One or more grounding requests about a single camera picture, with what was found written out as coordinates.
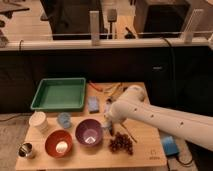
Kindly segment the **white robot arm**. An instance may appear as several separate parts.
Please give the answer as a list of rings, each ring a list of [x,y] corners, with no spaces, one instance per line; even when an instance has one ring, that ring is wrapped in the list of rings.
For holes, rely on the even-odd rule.
[[[106,116],[114,123],[142,121],[166,133],[213,151],[213,117],[154,106],[144,102],[145,91],[129,86],[110,106]]]

